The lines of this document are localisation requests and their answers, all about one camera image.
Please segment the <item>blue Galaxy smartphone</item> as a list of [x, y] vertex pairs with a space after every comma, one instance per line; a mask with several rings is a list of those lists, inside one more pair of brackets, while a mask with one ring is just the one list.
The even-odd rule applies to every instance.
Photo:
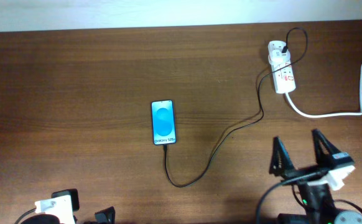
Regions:
[[151, 115], [153, 143], [155, 145], [176, 143], [177, 137], [173, 101], [153, 101], [151, 103]]

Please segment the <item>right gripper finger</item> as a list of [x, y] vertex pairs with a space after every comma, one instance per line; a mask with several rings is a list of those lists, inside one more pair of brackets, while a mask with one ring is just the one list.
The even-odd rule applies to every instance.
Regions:
[[340, 153], [340, 150], [319, 129], [312, 130], [312, 137], [317, 165], [326, 168], [340, 168], [341, 162], [333, 156]]
[[269, 173], [275, 176], [291, 176], [295, 167], [283, 142], [279, 137], [273, 139], [272, 157]]

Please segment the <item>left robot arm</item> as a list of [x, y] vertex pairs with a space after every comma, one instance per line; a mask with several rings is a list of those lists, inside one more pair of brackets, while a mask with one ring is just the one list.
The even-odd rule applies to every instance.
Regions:
[[61, 190], [49, 199], [36, 201], [35, 208], [22, 214], [15, 224], [76, 224], [74, 213], [79, 209], [78, 190]]

